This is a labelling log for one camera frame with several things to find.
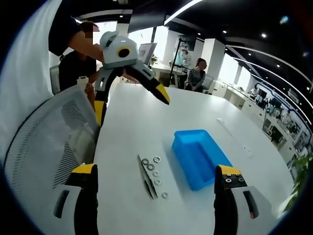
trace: hand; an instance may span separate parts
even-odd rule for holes
[[[132,76],[129,76],[127,73],[126,73],[126,69],[123,68],[123,74],[122,74],[123,77],[125,77],[126,79],[132,81],[132,82],[135,82],[135,83],[139,83],[135,78],[133,78]]]
[[[96,99],[96,95],[94,93],[94,88],[93,88],[93,85],[91,83],[87,83],[86,88],[85,88],[85,93],[87,94],[87,98],[88,98],[93,110],[95,110],[94,101]]]
[[[87,95],[94,95],[94,88],[93,85],[91,83],[87,83],[86,88],[85,88],[85,93]]]

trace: woman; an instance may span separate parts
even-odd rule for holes
[[[205,79],[206,61],[202,58],[197,60],[196,67],[191,69],[186,82],[186,90],[193,92],[203,92],[202,83]]]

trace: cabinet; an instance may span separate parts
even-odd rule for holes
[[[259,128],[263,127],[265,110],[261,109],[253,101],[246,100],[241,112],[245,113]]]
[[[215,83],[212,95],[224,98],[226,91],[227,91],[227,86],[222,85],[220,83]]]

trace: tweezers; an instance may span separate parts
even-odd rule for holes
[[[150,187],[149,187],[149,185],[148,185],[148,183],[147,183],[147,181],[146,181],[146,178],[145,178],[145,176],[144,176],[144,173],[145,173],[145,175],[147,176],[147,178],[148,178],[148,180],[149,180],[149,183],[150,183],[150,186],[151,186],[151,188],[152,188],[152,190],[153,190],[153,192],[154,192],[154,194],[156,195],[156,198],[157,198],[157,191],[156,191],[156,188],[154,187],[153,182],[152,182],[151,178],[149,177],[149,175],[148,175],[148,173],[147,173],[147,171],[146,171],[146,169],[145,169],[145,166],[143,165],[143,163],[142,163],[142,161],[141,161],[139,155],[138,155],[138,161],[140,162],[140,163],[139,163],[139,171],[140,171],[140,174],[141,174],[142,181],[143,181],[143,183],[144,183],[144,185],[145,185],[145,188],[146,188],[146,190],[148,191],[150,197],[151,197],[152,200],[153,200],[153,196],[152,196],[152,193],[151,193],[151,191],[150,191]]]

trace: white table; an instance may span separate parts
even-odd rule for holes
[[[159,80],[161,72],[163,72],[163,73],[168,73],[168,74],[171,73],[171,67],[168,66],[168,65],[164,65],[164,64],[154,64],[154,65],[152,66],[152,68],[153,68],[153,70],[154,70],[155,73],[156,73],[156,79],[157,79],[157,80]],[[173,74],[180,76],[180,75],[184,75],[185,73],[182,72],[182,68],[174,67],[174,69],[173,69]]]
[[[205,129],[248,185],[273,205],[290,195],[287,166],[270,140],[227,100],[212,95],[167,88],[169,106],[141,85],[118,84],[101,129],[95,153],[98,164],[98,230],[110,235],[211,235],[214,232],[214,186],[189,189],[172,152],[177,130]],[[217,118],[222,118],[227,130]],[[245,145],[251,156],[243,149]],[[144,189],[137,154],[156,165],[162,184],[152,201]],[[167,192],[169,197],[160,197]]]

